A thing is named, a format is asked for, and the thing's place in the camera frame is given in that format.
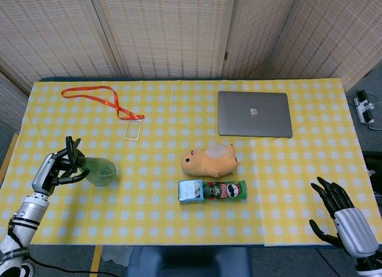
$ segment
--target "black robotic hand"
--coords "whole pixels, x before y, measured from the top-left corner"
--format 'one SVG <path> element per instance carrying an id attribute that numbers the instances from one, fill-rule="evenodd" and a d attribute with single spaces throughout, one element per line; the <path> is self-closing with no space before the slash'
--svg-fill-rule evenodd
<path id="1" fill-rule="evenodd" d="M 346 253 L 356 257 L 358 261 L 356 270 L 360 275 L 368 276 L 365 274 L 367 272 L 382 274 L 382 253 L 377 251 L 378 242 L 362 212 L 354 207 L 348 194 L 340 185 L 329 183 L 320 177 L 317 177 L 317 180 L 323 188 L 311 183 L 312 188 L 320 195 L 333 218 L 337 237 L 324 234 L 317 223 L 311 219 L 309 224 L 314 233 L 319 239 L 344 248 Z"/>

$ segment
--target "yellow checkered tablecloth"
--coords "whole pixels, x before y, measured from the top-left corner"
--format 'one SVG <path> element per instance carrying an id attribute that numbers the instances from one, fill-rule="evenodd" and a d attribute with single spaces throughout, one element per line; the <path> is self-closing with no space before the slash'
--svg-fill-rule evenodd
<path id="1" fill-rule="evenodd" d="M 63 89 L 108 85 L 120 104 L 146 115 L 139 141 L 124 140 L 126 121 L 95 101 L 64 99 Z M 288 94 L 293 138 L 220 137 L 221 90 Z M 110 91 L 95 96 L 112 100 Z M 382 241 L 382 222 L 339 79 L 276 81 L 38 82 L 33 87 L 5 183 L 0 235 L 11 213 L 32 193 L 45 155 L 82 139 L 87 156 L 116 164 L 119 181 L 87 180 L 56 187 L 36 244 L 321 244 L 308 220 L 335 232 L 310 187 L 321 176 L 342 185 Z M 180 205 L 177 181 L 188 179 L 181 154 L 233 143 L 242 161 L 221 180 L 246 180 L 248 200 Z"/>

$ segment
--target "robotic hand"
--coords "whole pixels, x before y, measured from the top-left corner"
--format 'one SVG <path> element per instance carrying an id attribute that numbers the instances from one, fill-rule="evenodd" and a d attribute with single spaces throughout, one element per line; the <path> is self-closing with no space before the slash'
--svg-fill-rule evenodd
<path id="1" fill-rule="evenodd" d="M 317 180 L 324 188 L 311 183 L 312 188 L 318 192 L 333 218 L 337 237 L 324 234 L 311 219 L 309 224 L 314 233 L 319 239 L 344 248 L 346 253 L 357 258 L 355 267 L 359 276 L 382 277 L 382 253 L 377 251 L 379 245 L 366 218 L 358 208 L 354 207 L 341 186 L 337 183 L 328 183 L 320 177 Z"/>
<path id="2" fill-rule="evenodd" d="M 34 194 L 27 196 L 19 211 L 13 214 L 8 232 L 0 243 L 0 277 L 20 276 L 23 258 L 30 255 L 28 246 L 49 206 L 48 197 L 54 188 L 76 183 L 89 174 L 85 170 L 71 177 L 86 163 L 85 156 L 77 149 L 80 141 L 73 142 L 72 137 L 66 137 L 66 148 L 48 154 L 42 162 L 32 182 Z"/>

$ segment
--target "lanyard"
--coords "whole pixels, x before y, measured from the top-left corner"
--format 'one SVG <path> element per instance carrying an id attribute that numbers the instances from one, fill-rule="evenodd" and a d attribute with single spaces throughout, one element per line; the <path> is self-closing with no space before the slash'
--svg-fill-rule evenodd
<path id="1" fill-rule="evenodd" d="M 98 98 L 98 97 L 90 96 L 90 95 L 71 95 L 71 96 L 65 95 L 66 92 L 70 92 L 70 91 L 90 91 L 90 90 L 96 90 L 96 89 L 112 90 L 113 93 L 114 93 L 114 104 L 109 102 L 109 101 L 103 100 L 103 99 Z M 144 115 L 135 115 L 134 113 L 130 112 L 129 110 L 126 110 L 126 109 L 124 109 L 122 107 L 119 107 L 118 94 L 117 94 L 116 91 L 113 90 L 112 87 L 109 87 L 109 86 L 93 86 L 93 87 L 68 88 L 68 89 L 63 90 L 61 92 L 61 95 L 64 98 L 67 98 L 67 99 L 69 99 L 69 98 L 76 98 L 76 97 L 88 98 L 90 100 L 94 100 L 94 101 L 100 102 L 102 104 L 105 104 L 106 106 L 110 106 L 110 107 L 112 107 L 112 108 L 114 108 L 116 110 L 117 116 L 121 120 L 140 120 L 140 119 L 144 119 Z M 119 116 L 119 112 L 122 112 L 122 113 L 126 114 L 126 116 L 120 117 Z"/>

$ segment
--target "laptop lid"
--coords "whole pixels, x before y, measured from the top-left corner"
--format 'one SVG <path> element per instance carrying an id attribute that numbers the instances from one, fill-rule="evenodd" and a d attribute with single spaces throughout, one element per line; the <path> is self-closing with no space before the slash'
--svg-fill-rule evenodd
<path id="1" fill-rule="evenodd" d="M 218 93 L 218 132 L 221 136 L 293 136 L 285 93 Z"/>

